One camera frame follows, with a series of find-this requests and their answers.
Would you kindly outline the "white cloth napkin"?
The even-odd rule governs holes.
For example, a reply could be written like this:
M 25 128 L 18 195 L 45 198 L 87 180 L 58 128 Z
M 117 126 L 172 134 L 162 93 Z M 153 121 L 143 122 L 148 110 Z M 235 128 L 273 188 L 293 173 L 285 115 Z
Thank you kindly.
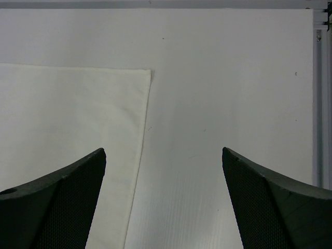
M 107 165 L 87 248 L 123 248 L 150 85 L 150 70 L 1 64 L 1 189 L 103 148 Z

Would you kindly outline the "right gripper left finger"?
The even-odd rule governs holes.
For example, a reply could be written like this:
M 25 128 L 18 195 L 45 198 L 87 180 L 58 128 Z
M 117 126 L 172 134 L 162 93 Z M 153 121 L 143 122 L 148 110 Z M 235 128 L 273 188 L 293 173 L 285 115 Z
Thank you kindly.
M 1 248 L 85 248 L 106 169 L 99 148 L 1 191 Z

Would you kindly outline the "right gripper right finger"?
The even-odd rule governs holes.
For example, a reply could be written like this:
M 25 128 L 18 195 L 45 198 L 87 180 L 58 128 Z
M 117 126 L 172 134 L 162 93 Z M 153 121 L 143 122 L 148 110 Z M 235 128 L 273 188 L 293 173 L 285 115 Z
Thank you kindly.
M 331 248 L 331 190 L 225 147 L 223 172 L 244 248 Z

